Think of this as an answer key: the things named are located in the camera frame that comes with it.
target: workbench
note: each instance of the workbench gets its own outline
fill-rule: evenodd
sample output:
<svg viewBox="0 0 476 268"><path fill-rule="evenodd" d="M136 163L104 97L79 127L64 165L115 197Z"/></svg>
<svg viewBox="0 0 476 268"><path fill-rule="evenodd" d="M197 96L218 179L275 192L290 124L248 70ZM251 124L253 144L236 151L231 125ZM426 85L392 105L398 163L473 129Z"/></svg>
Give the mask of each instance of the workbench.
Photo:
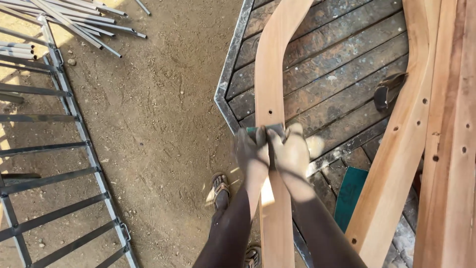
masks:
<svg viewBox="0 0 476 268"><path fill-rule="evenodd" d="M279 3L243 2L215 95L233 133L255 124L254 60ZM331 214L346 168L369 170L386 129L391 111L376 110L377 84L405 72L407 63L402 0L314 0L292 37L283 64L286 124L299 122L307 139L323 140L324 150L311 159L307 175ZM411 189L384 267L412 267L417 206Z"/></svg>

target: person's foot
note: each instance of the person's foot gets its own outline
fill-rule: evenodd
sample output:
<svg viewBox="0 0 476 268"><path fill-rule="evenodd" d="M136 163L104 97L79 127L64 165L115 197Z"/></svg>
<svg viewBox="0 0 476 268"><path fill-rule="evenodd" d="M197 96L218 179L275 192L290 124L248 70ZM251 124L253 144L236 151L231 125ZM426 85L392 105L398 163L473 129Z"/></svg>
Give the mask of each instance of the person's foot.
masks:
<svg viewBox="0 0 476 268"><path fill-rule="evenodd" d="M216 210L224 210L230 204L228 179L223 173L213 175L213 188L215 189L214 206Z"/></svg>
<svg viewBox="0 0 476 268"><path fill-rule="evenodd" d="M246 251L245 268L256 268L261 264L261 248L252 247Z"/></svg>

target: pebble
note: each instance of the pebble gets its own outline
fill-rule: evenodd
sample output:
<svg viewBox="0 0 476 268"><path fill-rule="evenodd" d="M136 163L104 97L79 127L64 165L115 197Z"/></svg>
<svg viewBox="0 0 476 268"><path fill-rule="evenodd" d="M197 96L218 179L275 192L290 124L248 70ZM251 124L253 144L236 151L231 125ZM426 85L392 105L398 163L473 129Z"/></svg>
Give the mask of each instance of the pebble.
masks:
<svg viewBox="0 0 476 268"><path fill-rule="evenodd" d="M73 66L74 66L74 65L76 65L76 60L75 60L75 59L69 59L69 60L68 60L68 63L69 63L70 65L73 65Z"/></svg>

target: dirt floor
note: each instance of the dirt floor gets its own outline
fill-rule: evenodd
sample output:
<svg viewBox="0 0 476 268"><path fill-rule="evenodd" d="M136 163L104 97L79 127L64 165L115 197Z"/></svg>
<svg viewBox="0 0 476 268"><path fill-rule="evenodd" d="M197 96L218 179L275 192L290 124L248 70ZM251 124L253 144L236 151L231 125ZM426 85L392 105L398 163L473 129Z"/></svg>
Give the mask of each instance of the dirt floor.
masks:
<svg viewBox="0 0 476 268"><path fill-rule="evenodd" d="M143 267L190 267L208 237L212 206L205 206L210 178L224 171L240 185L230 153L232 134L213 102L242 1L159 0L146 2L145 16L134 0L105 1L129 14L118 24L146 33L148 40L117 32L106 43L124 57L99 51L53 27L71 86L103 170ZM41 38L37 26L0 15L0 26ZM0 35L0 40L22 41ZM38 55L45 49L37 46ZM0 82L53 88L40 74L0 69ZM62 114L53 97L25 96L21 105L0 103L2 113ZM78 141L74 124L2 124L0 147L19 148ZM85 152L43 153L4 159L5 173L43 177L88 166ZM92 175L11 197L19 222L97 195ZM8 227L5 217L0 229ZM26 233L33 261L110 220L103 203ZM253 227L250 243L259 243ZM95 267L120 248L109 231L49 267ZM114 267L126 267L123 257ZM21 267L12 239L0 244L0 267Z"/></svg>

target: hand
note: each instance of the hand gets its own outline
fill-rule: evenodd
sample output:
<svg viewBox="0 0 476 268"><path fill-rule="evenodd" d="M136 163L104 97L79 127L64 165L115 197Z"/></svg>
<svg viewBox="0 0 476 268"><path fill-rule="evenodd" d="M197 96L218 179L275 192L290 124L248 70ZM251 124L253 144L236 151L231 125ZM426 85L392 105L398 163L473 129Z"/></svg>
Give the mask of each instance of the hand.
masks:
<svg viewBox="0 0 476 268"><path fill-rule="evenodd" d="M303 137L301 124L295 123L286 129L284 144L274 130L268 129L268 136L274 149L275 165L279 173L290 173L306 180L309 149Z"/></svg>
<svg viewBox="0 0 476 268"><path fill-rule="evenodd" d="M240 128L235 136L235 156L245 177L250 176L249 172L256 169L265 170L267 174L269 153L265 127L262 126L256 131L256 143L249 137L245 128Z"/></svg>

